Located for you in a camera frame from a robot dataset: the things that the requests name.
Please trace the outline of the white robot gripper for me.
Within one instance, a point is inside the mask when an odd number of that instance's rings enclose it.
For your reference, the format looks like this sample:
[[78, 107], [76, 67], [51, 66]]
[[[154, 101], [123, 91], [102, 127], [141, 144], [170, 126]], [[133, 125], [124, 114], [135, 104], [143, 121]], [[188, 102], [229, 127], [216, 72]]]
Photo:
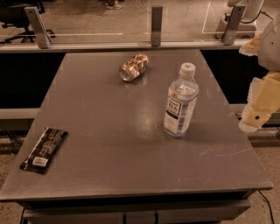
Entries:
[[247, 104], [239, 122], [240, 130], [259, 130], [280, 109], [280, 13], [239, 49], [245, 56], [256, 56], [258, 64], [269, 72], [263, 78], [254, 77], [249, 86]]

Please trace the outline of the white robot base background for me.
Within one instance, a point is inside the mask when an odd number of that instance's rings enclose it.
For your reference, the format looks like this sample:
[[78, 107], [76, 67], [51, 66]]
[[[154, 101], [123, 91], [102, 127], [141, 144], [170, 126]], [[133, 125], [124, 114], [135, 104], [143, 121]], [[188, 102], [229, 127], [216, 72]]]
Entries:
[[[238, 39], [252, 39], [256, 34], [256, 20], [261, 14], [264, 0], [227, 0], [227, 7], [244, 5], [245, 9], [238, 25], [236, 37]], [[226, 30], [231, 13], [225, 13], [221, 17], [216, 30], [216, 38], [221, 39]]]

